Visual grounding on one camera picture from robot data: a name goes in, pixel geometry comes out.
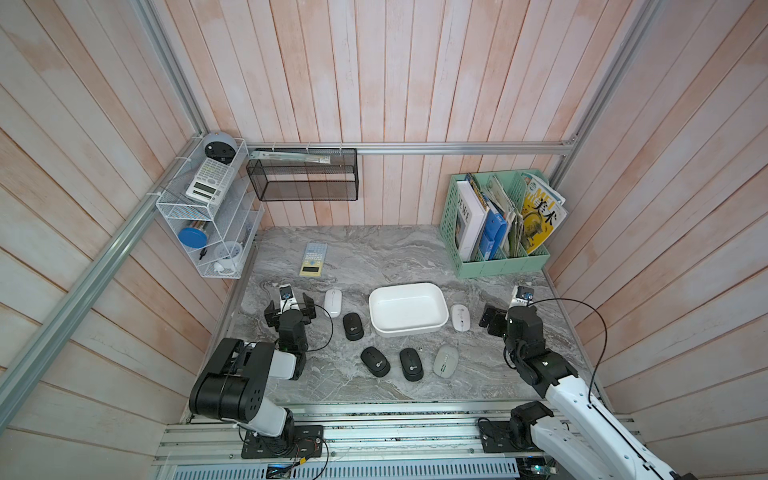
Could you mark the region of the white computer mouse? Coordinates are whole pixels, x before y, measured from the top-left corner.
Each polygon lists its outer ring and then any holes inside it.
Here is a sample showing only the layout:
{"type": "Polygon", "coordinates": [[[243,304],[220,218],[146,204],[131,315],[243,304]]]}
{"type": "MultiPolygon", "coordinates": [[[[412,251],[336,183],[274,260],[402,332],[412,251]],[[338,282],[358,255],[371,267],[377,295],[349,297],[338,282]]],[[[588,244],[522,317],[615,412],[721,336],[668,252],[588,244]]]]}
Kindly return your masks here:
{"type": "Polygon", "coordinates": [[[342,292],[339,289],[330,289],[325,293],[323,307],[330,318],[337,318],[342,309],[342,292]]]}

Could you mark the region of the black ribbed mouse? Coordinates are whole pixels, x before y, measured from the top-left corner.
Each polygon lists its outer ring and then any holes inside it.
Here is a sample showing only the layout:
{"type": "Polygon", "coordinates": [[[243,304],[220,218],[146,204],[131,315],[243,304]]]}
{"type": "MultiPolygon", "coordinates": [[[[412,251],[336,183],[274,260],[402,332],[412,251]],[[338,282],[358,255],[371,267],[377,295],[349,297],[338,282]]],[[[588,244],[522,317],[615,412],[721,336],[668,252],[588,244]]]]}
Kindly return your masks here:
{"type": "Polygon", "coordinates": [[[342,320],[345,337],[349,341],[358,341],[364,337],[364,328],[360,315],[355,312],[346,314],[342,320]]]}

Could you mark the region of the grey white mouse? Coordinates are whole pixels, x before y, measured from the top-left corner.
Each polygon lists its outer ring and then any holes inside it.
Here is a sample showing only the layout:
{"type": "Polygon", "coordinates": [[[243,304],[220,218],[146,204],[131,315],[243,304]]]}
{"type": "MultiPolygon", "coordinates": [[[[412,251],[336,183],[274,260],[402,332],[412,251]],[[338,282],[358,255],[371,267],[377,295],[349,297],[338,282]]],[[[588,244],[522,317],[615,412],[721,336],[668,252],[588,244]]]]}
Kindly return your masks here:
{"type": "Polygon", "coordinates": [[[435,355],[433,372],[444,379],[452,377],[457,369],[459,357],[459,351],[456,347],[442,345],[435,355]]]}

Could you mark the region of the white plastic storage box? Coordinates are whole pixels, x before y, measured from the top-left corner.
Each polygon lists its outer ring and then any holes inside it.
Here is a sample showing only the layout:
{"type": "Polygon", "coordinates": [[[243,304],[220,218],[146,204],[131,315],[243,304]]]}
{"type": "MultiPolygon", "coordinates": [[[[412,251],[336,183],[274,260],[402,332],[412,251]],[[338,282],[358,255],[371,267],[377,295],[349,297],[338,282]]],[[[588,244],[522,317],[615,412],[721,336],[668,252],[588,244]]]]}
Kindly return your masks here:
{"type": "Polygon", "coordinates": [[[377,288],[368,305],[373,328],[386,338],[432,333],[450,317],[444,294],[433,283],[377,288]]]}

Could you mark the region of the black mouse with logo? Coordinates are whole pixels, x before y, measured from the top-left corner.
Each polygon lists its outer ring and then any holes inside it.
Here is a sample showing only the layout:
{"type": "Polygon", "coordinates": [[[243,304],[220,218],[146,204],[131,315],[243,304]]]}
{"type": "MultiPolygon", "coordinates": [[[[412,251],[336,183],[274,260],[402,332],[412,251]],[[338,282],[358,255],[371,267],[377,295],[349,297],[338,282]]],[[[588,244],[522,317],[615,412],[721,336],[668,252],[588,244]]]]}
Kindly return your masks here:
{"type": "Polygon", "coordinates": [[[399,353],[403,376],[410,382],[420,381],[424,376],[423,364],[418,352],[411,347],[399,353]]]}

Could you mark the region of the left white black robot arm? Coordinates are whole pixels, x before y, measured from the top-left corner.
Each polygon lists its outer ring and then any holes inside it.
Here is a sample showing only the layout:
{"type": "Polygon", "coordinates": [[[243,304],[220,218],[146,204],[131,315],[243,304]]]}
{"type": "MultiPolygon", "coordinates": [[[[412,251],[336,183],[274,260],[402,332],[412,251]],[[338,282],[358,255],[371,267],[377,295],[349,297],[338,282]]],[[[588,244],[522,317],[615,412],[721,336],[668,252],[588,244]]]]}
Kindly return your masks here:
{"type": "Polygon", "coordinates": [[[298,302],[288,288],[281,304],[264,311],[267,325],[278,333],[275,342],[222,339],[189,395],[195,415],[234,421],[262,438],[288,442],[295,437],[293,414],[267,398],[271,378],[298,379],[309,353],[306,326],[316,318],[316,303],[308,295],[298,302]]]}

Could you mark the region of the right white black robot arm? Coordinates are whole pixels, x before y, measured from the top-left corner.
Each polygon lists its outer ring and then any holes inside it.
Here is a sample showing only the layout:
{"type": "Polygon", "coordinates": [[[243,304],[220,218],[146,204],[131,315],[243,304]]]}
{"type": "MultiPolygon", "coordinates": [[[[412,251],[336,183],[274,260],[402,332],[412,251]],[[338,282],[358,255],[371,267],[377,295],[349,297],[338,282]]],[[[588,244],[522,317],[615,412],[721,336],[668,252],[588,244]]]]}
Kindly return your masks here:
{"type": "Polygon", "coordinates": [[[592,393],[561,354],[546,346],[534,302],[515,301],[505,316],[504,358],[541,397],[507,421],[477,420],[485,453],[541,451],[576,479],[693,479],[642,444],[592,393]]]}

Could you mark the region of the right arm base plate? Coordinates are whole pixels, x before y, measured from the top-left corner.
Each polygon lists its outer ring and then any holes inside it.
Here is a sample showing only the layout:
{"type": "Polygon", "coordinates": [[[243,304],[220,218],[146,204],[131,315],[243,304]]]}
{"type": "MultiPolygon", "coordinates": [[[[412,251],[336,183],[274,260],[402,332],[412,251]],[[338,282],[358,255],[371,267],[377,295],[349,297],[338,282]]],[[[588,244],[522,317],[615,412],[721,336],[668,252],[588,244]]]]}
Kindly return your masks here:
{"type": "Polygon", "coordinates": [[[512,418],[508,421],[492,421],[486,417],[480,417],[476,422],[484,453],[540,451],[533,441],[532,434],[532,429],[537,424],[562,426],[560,421],[549,417],[538,420],[512,418]]]}

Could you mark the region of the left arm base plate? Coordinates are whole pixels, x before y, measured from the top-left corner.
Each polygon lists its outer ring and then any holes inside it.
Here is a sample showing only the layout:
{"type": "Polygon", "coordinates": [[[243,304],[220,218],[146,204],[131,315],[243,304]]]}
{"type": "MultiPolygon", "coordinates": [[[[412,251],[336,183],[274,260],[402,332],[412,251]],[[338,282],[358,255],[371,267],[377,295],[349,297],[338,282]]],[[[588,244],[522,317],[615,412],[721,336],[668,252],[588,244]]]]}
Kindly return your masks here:
{"type": "Polygon", "coordinates": [[[259,435],[250,429],[238,428],[242,441],[243,459],[309,459],[324,450],[324,427],[321,425],[288,426],[278,437],[259,435]]]}

